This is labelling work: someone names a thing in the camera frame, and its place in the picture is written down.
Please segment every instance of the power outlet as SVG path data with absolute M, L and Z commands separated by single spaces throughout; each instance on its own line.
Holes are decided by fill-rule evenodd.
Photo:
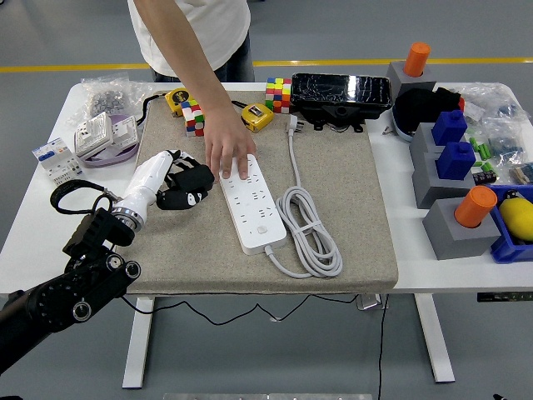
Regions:
M 256 158 L 248 154 L 248 178 L 240 179 L 237 160 L 233 158 L 232 173 L 222 177 L 220 184 L 237 230 L 242 251 L 249 256 L 262 253 L 286 242 L 286 229 L 268 190 Z

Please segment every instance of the rubik's cube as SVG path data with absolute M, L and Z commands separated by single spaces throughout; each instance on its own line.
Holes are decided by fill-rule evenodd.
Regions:
M 196 100 L 182 102 L 183 117 L 185 118 L 185 129 L 187 136 L 203 136 L 205 119 L 202 110 Z
M 274 113 L 288 114 L 291 106 L 292 79 L 269 77 L 266 80 L 265 105 Z

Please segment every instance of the floor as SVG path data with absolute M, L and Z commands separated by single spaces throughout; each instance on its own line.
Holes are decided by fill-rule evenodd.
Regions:
M 533 66 L 465 64 L 457 58 L 533 55 L 530 0 L 250 1 L 254 59 L 404 58 L 415 41 L 432 46 L 441 82 L 500 82 L 533 112 Z M 0 243 L 3 245 L 68 90 L 116 71 L 5 72 L 4 67 L 143 63 L 126 2 L 0 5 Z M 386 65 L 257 67 L 257 81 L 294 72 L 384 75 Z M 128 71 L 149 81 L 148 70 Z M 302 297 L 179 297 L 218 322 L 260 303 L 277 316 Z M 384 323 L 383 399 L 531 398 L 532 305 L 476 302 L 474 293 L 435 295 L 456 382 L 435 384 L 412 295 L 391 295 Z M 165 393 L 370 393 L 379 385 L 381 312 L 311 298 L 285 322 L 254 312 L 215 327 L 185 308 L 158 313 L 144 388 L 121 389 L 133 311 L 122 300 L 54 334 L 0 377 L 0 396 L 25 399 L 162 399 Z

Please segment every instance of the robotic hand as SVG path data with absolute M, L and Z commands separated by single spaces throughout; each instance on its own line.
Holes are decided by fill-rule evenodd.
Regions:
M 171 173 L 172 166 L 181 167 L 182 171 Z M 161 191 L 164 182 L 168 189 Z M 207 196 L 213 182 L 206 165 L 185 152 L 165 151 L 137 168 L 124 199 L 87 181 L 68 181 L 58 187 L 50 198 L 54 208 L 60 213 L 87 215 L 63 249 L 70 256 L 65 273 L 26 292 L 10 294 L 0 310 L 0 374 L 50 333 L 86 322 L 111 300 L 124 295 L 140 276 L 137 262 L 126 262 L 104 242 L 129 246 L 146 223 L 149 206 L 157 203 L 166 210 L 191 208 Z M 59 207 L 64 196 L 89 187 L 103 193 L 92 210 Z M 101 198 L 109 200 L 108 210 L 97 209 Z

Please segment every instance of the blue cube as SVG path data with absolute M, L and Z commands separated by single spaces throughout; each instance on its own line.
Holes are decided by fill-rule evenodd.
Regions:
M 474 149 L 468 142 L 449 142 L 436 160 L 440 179 L 463 180 L 476 162 Z
M 459 142 L 468 127 L 461 110 L 441 112 L 431 130 L 437 146 L 445 146 L 448 142 Z

